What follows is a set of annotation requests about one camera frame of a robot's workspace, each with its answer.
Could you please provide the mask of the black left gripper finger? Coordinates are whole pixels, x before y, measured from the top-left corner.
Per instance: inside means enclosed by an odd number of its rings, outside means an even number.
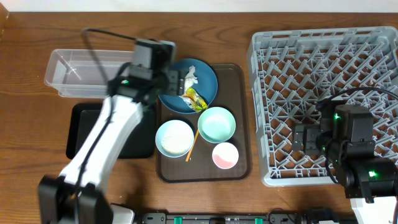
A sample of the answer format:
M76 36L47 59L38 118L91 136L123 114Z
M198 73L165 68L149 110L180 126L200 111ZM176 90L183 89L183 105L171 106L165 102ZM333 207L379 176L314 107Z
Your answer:
M169 71L169 89L184 90L186 70L170 70Z
M180 87L178 87L178 88L174 88L174 87L169 88L166 91L166 95L169 95L169 96L182 96L182 95L184 95L184 88L180 88Z

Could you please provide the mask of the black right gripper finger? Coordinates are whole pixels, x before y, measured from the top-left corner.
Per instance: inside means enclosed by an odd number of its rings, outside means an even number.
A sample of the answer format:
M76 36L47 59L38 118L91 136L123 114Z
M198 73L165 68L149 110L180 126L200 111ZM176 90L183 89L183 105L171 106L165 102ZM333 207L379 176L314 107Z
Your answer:
M298 138L305 139L306 135L310 129L317 129L317 125L316 124L296 124L292 130L294 139L298 139Z
M293 138L293 141L292 141L292 150L293 150L293 151L302 151L302 152L305 152L303 137L294 137L294 138Z

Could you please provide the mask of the white tissue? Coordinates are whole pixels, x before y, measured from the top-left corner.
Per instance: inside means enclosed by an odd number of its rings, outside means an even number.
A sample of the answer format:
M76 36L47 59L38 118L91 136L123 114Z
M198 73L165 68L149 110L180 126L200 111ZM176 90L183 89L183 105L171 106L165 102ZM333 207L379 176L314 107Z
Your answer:
M188 69L188 73L184 79L184 92L186 92L194 84L198 83L197 77L195 76L195 66L192 65Z

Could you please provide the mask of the yellow snack wrapper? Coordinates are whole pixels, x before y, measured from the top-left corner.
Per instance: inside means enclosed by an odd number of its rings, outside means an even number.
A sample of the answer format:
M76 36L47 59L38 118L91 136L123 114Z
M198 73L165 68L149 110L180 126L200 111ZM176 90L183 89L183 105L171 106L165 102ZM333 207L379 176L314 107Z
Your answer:
M189 87L180 97L188 105L188 107L196 113L204 111L208 108L205 100L192 87Z

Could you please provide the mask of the light blue bowl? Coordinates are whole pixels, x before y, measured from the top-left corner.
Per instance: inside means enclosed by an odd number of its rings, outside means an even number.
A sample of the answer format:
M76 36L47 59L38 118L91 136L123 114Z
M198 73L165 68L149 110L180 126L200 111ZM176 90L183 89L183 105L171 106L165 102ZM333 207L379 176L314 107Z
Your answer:
M170 120L162 124L155 134L155 145L166 157L184 156L193 146L193 129L184 121Z

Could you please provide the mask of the white pink cup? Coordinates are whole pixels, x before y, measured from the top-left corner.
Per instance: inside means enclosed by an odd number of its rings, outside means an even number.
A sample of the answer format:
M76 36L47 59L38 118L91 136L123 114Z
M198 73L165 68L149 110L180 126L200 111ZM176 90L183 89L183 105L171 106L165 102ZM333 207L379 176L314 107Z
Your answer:
M212 159L218 168L230 169L238 163L239 152L233 144L222 142L214 147Z

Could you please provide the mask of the white rice pile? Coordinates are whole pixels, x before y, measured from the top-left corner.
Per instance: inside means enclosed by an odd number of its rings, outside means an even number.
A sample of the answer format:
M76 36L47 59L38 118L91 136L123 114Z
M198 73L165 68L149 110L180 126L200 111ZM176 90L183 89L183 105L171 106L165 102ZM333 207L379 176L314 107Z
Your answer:
M167 154L181 155L192 145L192 130L185 125L171 125L165 128L161 146Z

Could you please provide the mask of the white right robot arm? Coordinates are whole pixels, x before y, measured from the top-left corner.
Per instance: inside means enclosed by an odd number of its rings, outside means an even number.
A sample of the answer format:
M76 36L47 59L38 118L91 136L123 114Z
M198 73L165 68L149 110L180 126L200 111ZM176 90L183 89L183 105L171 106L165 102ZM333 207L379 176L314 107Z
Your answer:
M358 223L397 223L397 167L375 156L373 115L343 100L317 103L317 124L296 124L292 149L323 155L327 176L341 185Z

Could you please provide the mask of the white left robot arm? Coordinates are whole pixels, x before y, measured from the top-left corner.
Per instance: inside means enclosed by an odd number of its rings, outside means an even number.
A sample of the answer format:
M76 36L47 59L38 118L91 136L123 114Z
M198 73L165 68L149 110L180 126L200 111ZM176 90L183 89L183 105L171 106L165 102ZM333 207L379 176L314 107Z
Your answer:
M57 178L38 186L42 223L133 223L133 210L104 196L109 176L128 137L159 95L182 95L186 70L118 72L82 147Z

